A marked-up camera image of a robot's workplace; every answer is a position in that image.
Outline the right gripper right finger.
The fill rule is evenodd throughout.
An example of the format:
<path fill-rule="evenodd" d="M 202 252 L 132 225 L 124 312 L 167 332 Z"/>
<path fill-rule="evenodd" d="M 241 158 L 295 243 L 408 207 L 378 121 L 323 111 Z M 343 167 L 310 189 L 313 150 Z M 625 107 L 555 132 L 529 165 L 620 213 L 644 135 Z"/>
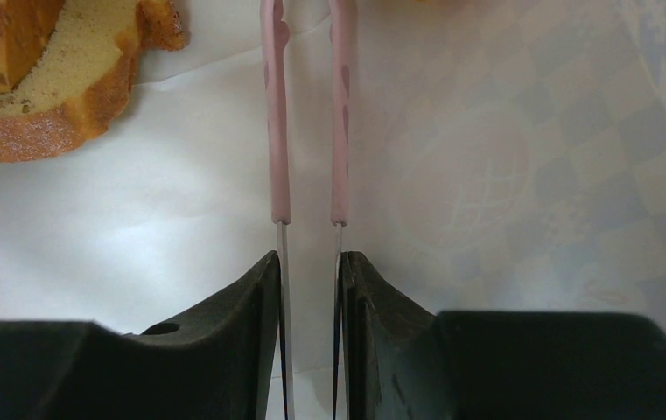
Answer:
<path fill-rule="evenodd" d="M 351 419 L 666 419 L 666 333 L 628 313 L 442 311 L 341 257 Z"/>

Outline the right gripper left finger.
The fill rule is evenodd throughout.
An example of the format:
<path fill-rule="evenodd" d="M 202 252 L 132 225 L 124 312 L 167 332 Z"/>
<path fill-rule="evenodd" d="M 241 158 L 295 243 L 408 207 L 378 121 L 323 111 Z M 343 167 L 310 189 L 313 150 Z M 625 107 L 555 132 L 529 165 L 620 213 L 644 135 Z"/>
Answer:
<path fill-rule="evenodd" d="M 280 262 L 140 334 L 85 321 L 0 321 L 0 419 L 262 419 Z"/>

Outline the brown checkered paper bag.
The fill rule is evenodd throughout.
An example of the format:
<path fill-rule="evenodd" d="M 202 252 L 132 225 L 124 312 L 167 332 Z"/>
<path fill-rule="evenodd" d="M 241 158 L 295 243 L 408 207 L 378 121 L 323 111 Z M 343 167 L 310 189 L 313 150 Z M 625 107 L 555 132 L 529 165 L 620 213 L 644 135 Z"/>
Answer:
<path fill-rule="evenodd" d="M 130 105 L 0 163 L 0 320 L 139 333 L 276 241 L 257 1 L 179 1 Z M 354 1 L 346 249 L 428 312 L 666 332 L 666 1 Z"/>

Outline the pink metal tongs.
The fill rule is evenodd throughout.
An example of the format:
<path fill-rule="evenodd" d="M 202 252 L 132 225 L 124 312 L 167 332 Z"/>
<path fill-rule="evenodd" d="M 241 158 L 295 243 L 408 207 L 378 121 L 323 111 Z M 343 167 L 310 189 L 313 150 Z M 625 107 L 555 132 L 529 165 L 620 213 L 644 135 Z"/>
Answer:
<path fill-rule="evenodd" d="M 351 89 L 351 16 L 346 1 L 333 0 L 330 41 L 332 44 L 332 187 L 331 222 L 335 227 L 334 268 L 340 269 L 342 229 L 348 224 L 348 152 Z M 281 1 L 262 0 L 260 25 L 263 52 L 263 76 L 267 106 L 267 131 L 270 169 L 270 214 L 277 227 L 277 253 L 281 271 L 279 339 L 283 380 L 284 415 L 296 416 L 292 373 L 291 291 L 288 264 L 287 227 L 291 223 L 291 189 L 287 143 L 287 107 L 284 51 L 290 28 L 284 22 Z"/>

